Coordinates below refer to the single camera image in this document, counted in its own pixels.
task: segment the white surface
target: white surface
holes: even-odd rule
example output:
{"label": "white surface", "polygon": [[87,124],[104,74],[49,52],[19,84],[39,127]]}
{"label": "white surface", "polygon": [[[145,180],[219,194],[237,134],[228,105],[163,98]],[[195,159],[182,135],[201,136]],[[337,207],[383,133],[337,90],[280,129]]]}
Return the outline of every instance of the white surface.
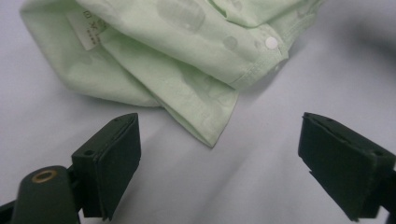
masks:
{"label": "white surface", "polygon": [[15,199],[24,176],[69,166],[72,152],[130,112],[139,113],[143,154],[112,223],[350,223],[297,156],[305,111],[396,153],[394,1],[325,3],[280,72],[241,93],[213,149],[163,109],[67,90],[23,26],[20,5],[0,2],[0,204]]}

